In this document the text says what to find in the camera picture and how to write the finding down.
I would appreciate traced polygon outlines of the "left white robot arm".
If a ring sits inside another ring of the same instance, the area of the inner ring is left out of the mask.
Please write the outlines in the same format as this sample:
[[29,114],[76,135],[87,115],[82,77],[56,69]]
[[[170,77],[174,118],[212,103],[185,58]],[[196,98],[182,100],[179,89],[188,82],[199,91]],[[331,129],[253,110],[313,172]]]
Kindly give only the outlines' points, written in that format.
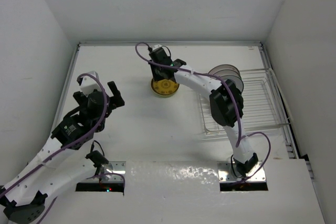
[[46,205],[70,187],[88,178],[108,181],[115,175],[112,163],[94,148],[73,165],[65,164],[95,133],[103,131],[113,110],[125,105],[115,82],[108,82],[108,87],[111,97],[97,83],[80,82],[80,91],[73,94],[78,106],[63,117],[26,167],[1,188],[1,205],[9,221],[39,221]]

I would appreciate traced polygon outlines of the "lime green plate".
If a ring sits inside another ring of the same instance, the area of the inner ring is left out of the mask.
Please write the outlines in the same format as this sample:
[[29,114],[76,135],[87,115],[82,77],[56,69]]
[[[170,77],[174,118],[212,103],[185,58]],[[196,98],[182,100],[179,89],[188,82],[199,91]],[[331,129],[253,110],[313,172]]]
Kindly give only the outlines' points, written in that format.
[[169,93],[169,94],[160,94],[160,93],[153,92],[153,94],[160,99],[167,99],[167,98],[171,98],[171,97],[175,96],[176,92],[175,93]]

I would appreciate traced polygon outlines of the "yellow patterned plate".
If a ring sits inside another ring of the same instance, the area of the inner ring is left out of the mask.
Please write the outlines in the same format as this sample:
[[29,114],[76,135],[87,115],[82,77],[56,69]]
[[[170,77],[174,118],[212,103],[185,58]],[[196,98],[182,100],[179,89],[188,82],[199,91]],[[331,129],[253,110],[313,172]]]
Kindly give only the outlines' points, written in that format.
[[153,78],[150,82],[150,87],[153,92],[160,93],[160,94],[169,94],[169,93],[175,93],[179,89],[179,84],[172,81],[172,80],[160,80],[155,81]]

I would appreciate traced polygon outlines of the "white plate teal emblem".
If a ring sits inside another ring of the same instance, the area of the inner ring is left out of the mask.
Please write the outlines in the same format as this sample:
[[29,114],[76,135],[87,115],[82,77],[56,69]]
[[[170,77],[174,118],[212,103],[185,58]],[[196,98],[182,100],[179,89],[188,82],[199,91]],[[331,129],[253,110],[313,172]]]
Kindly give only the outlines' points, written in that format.
[[225,76],[223,76],[223,79],[226,81],[226,80],[230,80],[230,81],[232,81],[234,84],[235,84],[235,86],[236,86],[236,88],[242,93],[243,92],[243,90],[244,90],[244,83],[243,83],[243,81],[242,81],[242,79],[241,79],[241,77],[240,76],[235,76],[235,75],[225,75]]

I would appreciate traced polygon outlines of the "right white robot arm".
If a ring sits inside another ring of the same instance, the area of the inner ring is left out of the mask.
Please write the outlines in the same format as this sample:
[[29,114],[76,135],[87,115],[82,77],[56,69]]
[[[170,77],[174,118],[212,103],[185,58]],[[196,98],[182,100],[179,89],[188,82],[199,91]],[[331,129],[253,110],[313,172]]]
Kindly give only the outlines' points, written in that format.
[[242,177],[246,177],[258,163],[258,157],[245,136],[244,100],[235,82],[196,73],[185,61],[173,61],[162,46],[148,47],[148,51],[155,81],[172,80],[196,91],[209,102],[213,120],[224,128],[229,138],[236,170]]

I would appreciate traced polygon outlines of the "white plate red characters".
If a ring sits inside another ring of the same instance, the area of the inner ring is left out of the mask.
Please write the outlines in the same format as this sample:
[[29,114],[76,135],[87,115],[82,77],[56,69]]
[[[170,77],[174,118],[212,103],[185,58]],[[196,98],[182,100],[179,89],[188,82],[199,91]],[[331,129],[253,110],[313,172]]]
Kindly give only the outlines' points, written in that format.
[[241,79],[239,72],[233,69],[218,69],[210,71],[209,74],[219,76],[222,79]]

